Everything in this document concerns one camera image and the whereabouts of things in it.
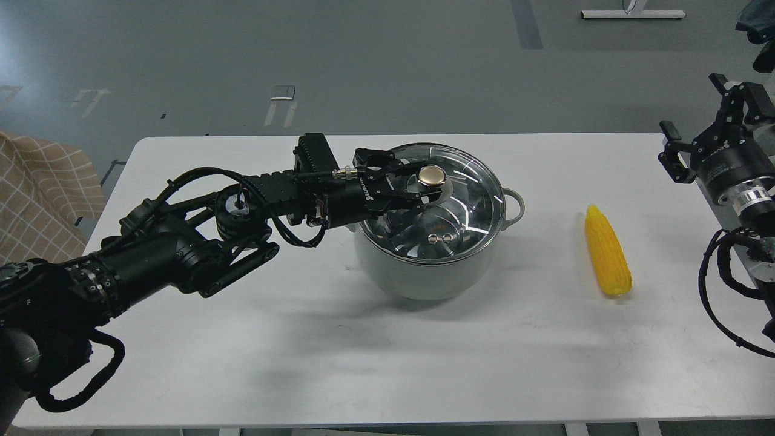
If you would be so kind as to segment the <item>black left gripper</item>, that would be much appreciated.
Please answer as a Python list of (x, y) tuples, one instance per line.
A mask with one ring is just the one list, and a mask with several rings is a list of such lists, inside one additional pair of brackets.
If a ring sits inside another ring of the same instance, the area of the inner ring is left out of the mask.
[(390, 179), (410, 176), (424, 167), (424, 160), (399, 159), (392, 151), (359, 147), (355, 167), (325, 171), (315, 177), (315, 220), (330, 229), (375, 219), (387, 213), (387, 233), (401, 234), (415, 225), (442, 188), (417, 193), (391, 187)]

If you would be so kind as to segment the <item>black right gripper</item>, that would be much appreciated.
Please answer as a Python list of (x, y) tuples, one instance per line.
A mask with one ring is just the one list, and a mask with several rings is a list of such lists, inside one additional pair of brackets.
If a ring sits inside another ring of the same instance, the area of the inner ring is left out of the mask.
[[(761, 84), (731, 82), (720, 73), (708, 79), (722, 96), (714, 121), (692, 143), (683, 141), (671, 121), (660, 121), (665, 142), (659, 163), (674, 183), (691, 184), (698, 176), (719, 206), (772, 202), (773, 164), (753, 130), (773, 124), (773, 101)], [(689, 166), (681, 153), (691, 157)]]

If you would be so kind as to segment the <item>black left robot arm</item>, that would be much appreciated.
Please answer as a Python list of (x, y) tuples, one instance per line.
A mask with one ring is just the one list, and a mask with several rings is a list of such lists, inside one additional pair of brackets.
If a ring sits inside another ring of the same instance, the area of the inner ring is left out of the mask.
[(207, 298), (279, 253), (273, 231), (315, 248), (329, 229), (418, 213), (446, 196), (446, 175), (427, 159), (359, 148), (342, 167), (325, 136), (308, 133), (291, 170), (195, 168), (128, 213), (99, 250), (3, 265), (3, 427), (28, 399), (64, 413), (94, 397), (125, 358), (124, 343), (100, 326), (155, 292)]

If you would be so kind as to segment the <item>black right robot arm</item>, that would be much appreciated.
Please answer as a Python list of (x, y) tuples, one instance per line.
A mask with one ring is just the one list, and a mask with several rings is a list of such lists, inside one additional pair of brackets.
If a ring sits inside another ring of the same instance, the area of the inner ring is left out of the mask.
[(711, 307), (707, 277), (715, 260), (728, 289), (765, 304), (773, 314), (773, 161), (754, 138), (773, 124), (773, 103), (763, 85), (733, 82), (713, 73), (709, 80), (721, 102), (714, 121), (689, 142), (675, 124), (661, 121), (664, 149), (658, 161), (676, 184), (699, 182), (712, 206), (732, 210), (738, 225), (716, 231), (701, 260), (698, 290), (710, 320), (734, 345), (773, 358), (719, 320)]

